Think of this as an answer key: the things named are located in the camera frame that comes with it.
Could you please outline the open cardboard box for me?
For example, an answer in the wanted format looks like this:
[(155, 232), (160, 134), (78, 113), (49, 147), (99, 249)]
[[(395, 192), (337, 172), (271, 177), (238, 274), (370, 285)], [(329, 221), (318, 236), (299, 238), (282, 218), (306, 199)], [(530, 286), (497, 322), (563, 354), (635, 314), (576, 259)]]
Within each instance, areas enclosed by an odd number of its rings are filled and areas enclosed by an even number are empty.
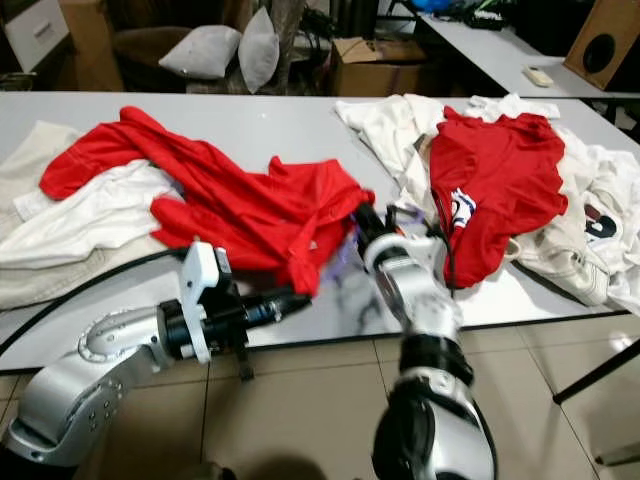
[(334, 38), (332, 95), (380, 97), (421, 90), (429, 56), (412, 40)]

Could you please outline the plain red polo shirt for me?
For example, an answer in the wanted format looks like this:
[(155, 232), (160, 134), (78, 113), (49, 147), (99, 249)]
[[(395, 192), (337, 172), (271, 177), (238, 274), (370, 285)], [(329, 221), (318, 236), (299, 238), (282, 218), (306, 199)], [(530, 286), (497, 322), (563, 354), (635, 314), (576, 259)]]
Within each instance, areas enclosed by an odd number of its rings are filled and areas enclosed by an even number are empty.
[(220, 148), (169, 131), (146, 111), (125, 106), (47, 166), (38, 187), (64, 200), (114, 166), (148, 160), (173, 178), (179, 195), (159, 195), (152, 238), (166, 247), (196, 239), (227, 251), (236, 269), (273, 274), (301, 294), (316, 294), (320, 275), (353, 228), (353, 212), (375, 193), (335, 159), (283, 163), (247, 172)]

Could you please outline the tall cardboard box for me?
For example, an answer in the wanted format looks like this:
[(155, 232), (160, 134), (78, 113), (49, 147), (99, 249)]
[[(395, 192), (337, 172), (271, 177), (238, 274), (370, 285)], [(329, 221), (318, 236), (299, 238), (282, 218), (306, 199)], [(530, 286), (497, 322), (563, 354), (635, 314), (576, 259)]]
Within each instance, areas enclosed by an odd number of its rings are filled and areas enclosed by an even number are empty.
[(52, 86), (63, 91), (124, 91), (106, 1), (59, 0), (59, 4), (70, 33), (70, 49)]

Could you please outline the wooden speaker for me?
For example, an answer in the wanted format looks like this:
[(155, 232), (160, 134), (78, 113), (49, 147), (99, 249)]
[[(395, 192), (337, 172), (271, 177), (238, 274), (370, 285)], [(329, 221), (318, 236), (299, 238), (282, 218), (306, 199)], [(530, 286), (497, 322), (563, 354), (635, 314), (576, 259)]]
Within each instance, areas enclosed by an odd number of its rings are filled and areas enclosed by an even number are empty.
[(599, 90), (640, 93), (640, 0), (595, 0), (563, 65)]

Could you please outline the purple plastic hanger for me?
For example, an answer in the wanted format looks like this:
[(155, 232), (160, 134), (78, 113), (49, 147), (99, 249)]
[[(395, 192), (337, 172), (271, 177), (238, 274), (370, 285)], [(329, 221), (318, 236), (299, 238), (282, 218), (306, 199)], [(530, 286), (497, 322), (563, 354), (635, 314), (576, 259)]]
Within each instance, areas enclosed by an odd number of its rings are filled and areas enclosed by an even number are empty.
[(442, 247), (439, 239), (431, 236), (424, 211), (398, 204), (375, 207), (375, 210), (393, 227), (393, 233), (376, 238), (369, 247), (358, 247), (355, 212), (352, 212), (349, 220), (353, 230), (339, 248), (339, 262), (360, 270), (383, 298), (439, 291), (442, 284), (436, 268)]

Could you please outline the wide grey pillow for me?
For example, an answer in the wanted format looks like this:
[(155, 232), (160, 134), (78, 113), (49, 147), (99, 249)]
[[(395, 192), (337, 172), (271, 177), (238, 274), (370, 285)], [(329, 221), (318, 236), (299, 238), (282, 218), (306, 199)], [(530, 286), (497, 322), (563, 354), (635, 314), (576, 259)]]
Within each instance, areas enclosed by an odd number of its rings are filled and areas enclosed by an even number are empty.
[(229, 26), (193, 28), (157, 64), (186, 79), (218, 81), (227, 76), (241, 38), (242, 33)]

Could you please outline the white flat box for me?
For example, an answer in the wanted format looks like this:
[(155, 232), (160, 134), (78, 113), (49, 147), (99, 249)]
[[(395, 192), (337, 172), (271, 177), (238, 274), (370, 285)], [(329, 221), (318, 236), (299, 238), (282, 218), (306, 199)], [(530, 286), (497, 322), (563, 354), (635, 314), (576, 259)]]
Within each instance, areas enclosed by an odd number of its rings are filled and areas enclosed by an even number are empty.
[(3, 0), (3, 28), (20, 70), (35, 73), (70, 37), (59, 0)]

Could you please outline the black metal table leg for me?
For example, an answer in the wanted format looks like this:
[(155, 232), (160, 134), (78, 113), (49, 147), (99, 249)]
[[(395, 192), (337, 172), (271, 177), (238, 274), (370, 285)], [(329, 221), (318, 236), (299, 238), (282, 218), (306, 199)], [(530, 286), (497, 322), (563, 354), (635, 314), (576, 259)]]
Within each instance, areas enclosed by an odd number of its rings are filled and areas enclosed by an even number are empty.
[(636, 343), (632, 343), (631, 346), (622, 349), (622, 351), (618, 352), (617, 355), (608, 358), (604, 364), (596, 366), (595, 369), (582, 376), (579, 380), (573, 381), (571, 385), (568, 385), (568, 387), (561, 390), (561, 392), (553, 394), (553, 402), (556, 404), (566, 402), (567, 399), (576, 396), (576, 394), (582, 392), (582, 390), (588, 389), (591, 385), (598, 383), (599, 380), (602, 380), (605, 376), (611, 375), (612, 372), (621, 369), (622, 366), (625, 366), (627, 362), (634, 360), (636, 357), (640, 357), (640, 340), (637, 340)]

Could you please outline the red shirt white print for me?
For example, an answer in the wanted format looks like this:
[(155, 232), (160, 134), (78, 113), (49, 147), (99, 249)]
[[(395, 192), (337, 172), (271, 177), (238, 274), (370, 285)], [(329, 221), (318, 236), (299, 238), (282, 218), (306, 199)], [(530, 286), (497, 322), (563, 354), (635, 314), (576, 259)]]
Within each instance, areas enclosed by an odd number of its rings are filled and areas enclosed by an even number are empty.
[(566, 212), (564, 142), (545, 116), (486, 122), (453, 108), (430, 143), (431, 197), (442, 210), (448, 287), (474, 287), (503, 264), (508, 243)]

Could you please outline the narrow grey pillow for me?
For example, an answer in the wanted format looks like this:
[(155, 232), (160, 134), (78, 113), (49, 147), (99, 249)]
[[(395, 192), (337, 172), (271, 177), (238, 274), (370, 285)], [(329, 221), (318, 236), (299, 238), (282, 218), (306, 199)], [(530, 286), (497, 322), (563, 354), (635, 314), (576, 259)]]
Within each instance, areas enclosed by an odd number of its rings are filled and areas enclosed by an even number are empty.
[(274, 77), (279, 56), (278, 33), (268, 8), (261, 6), (244, 27), (238, 46), (239, 73), (248, 92), (259, 92)]

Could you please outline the white printed t-shirt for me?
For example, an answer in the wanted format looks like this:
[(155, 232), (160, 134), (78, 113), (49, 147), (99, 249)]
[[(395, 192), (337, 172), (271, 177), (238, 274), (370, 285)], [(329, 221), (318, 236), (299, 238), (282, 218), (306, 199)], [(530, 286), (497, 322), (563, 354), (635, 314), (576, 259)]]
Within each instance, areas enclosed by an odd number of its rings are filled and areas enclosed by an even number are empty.
[[(582, 141), (570, 129), (554, 125), (547, 115), (529, 110), (524, 100), (507, 97), (485, 108), (471, 108), (460, 113), (486, 122), (493, 122), (499, 116), (525, 113), (545, 116), (549, 120), (564, 142), (564, 156), (559, 161), (558, 170), (564, 182), (561, 192), (567, 197), (568, 207), (561, 215), (570, 210), (584, 212), (588, 218), (585, 232), (589, 246), (611, 274), (607, 301), (603, 305), (609, 302), (626, 305), (634, 300), (630, 280), (640, 271), (640, 163), (636, 157), (630, 152)], [(503, 264), (517, 264), (513, 260), (518, 252), (515, 238), (508, 243)], [(539, 278), (532, 271), (522, 269)], [(558, 293), (577, 301), (550, 285)]]

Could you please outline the beige trousers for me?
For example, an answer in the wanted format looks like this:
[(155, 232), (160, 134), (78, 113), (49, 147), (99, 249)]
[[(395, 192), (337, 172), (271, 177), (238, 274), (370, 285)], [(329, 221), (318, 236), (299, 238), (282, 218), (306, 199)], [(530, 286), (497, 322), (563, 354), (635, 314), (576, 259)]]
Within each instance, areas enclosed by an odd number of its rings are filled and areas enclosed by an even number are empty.
[(586, 306), (607, 301), (611, 274), (589, 246), (584, 212), (570, 210), (515, 238), (513, 260)]
[[(140, 148), (129, 146), (122, 140), (110, 140), (108, 134), (99, 128), (93, 129), (88, 136), (82, 136), (67, 125), (37, 123), (17, 150), (0, 164), (3, 234), (14, 232), (22, 224), (14, 206), (15, 198), (38, 189), (52, 200), (61, 201), (97, 174), (140, 159), (155, 166)], [(93, 276), (151, 253), (161, 253), (165, 248), (152, 230), (123, 246), (95, 250), (86, 260), (54, 268), (0, 268), (0, 308), (13, 310), (55, 300)]]

